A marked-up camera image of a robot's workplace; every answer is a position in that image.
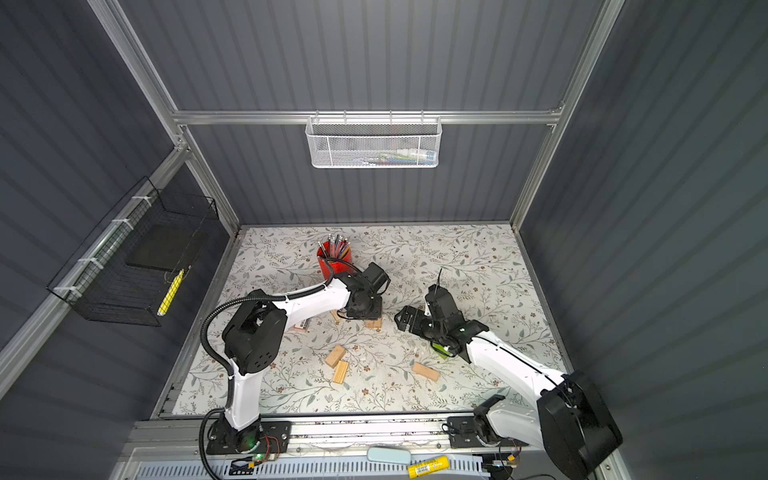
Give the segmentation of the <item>green block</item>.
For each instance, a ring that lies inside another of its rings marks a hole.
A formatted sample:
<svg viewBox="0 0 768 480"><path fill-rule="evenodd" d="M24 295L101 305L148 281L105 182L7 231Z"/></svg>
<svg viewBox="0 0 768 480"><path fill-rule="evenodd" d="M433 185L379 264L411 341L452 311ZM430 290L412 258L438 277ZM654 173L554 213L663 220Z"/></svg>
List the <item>green block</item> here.
<svg viewBox="0 0 768 480"><path fill-rule="evenodd" d="M430 347L442 358L448 359L451 357L451 353L445 349L444 346L431 342Z"/></svg>

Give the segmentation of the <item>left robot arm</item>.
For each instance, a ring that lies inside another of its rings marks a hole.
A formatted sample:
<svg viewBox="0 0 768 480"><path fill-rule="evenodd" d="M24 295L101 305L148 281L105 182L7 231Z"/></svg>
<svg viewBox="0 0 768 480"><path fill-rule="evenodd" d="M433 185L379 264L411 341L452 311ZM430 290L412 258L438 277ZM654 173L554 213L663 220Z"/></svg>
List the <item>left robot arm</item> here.
<svg viewBox="0 0 768 480"><path fill-rule="evenodd" d="M270 437L261 426L265 371L276 360L286 331L320 314L340 310L352 320L377 320L390 278L377 264L334 273L317 285L279 295L254 290L222 303L203 320L204 351L224 369L227 397L212 426L202 425L208 453L261 453Z"/></svg>

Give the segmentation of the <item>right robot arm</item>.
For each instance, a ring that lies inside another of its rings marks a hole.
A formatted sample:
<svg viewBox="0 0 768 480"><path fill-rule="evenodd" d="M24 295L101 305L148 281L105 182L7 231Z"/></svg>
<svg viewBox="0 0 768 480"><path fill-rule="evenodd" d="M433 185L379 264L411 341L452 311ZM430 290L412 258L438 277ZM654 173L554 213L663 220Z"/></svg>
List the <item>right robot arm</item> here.
<svg viewBox="0 0 768 480"><path fill-rule="evenodd" d="M452 418L447 430L454 445L542 449L569 479L587 478L622 445L618 424L586 374L549 368L466 319L446 288L431 285L424 307L405 306L394 321L434 350L492 373L524 400L494 394L470 416Z"/></svg>

